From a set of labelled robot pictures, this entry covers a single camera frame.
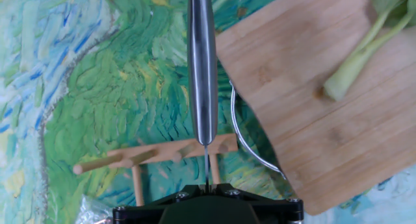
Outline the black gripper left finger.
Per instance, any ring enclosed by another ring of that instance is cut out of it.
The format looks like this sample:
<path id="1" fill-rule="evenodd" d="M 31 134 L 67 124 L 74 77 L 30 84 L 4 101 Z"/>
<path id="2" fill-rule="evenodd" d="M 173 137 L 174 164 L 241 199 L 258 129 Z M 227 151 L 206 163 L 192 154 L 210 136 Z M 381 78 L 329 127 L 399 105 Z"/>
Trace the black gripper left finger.
<path id="1" fill-rule="evenodd" d="M 112 222 L 115 224 L 139 223 L 142 219 L 159 218 L 170 205 L 206 195 L 206 189 L 207 186 L 204 184 L 186 185 L 179 192 L 144 206 L 117 206 L 112 209 Z"/>

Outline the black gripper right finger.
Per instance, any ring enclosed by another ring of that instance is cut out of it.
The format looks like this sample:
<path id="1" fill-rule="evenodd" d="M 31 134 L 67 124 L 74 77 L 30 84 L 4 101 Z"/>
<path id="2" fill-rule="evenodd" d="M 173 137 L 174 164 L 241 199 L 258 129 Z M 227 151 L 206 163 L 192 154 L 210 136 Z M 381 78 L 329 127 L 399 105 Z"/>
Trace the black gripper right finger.
<path id="1" fill-rule="evenodd" d="M 301 199 L 273 200 L 245 192 L 230 184 L 209 187 L 214 201 L 209 202 L 209 213 L 227 223 L 282 223 L 304 222 L 304 203 Z"/>

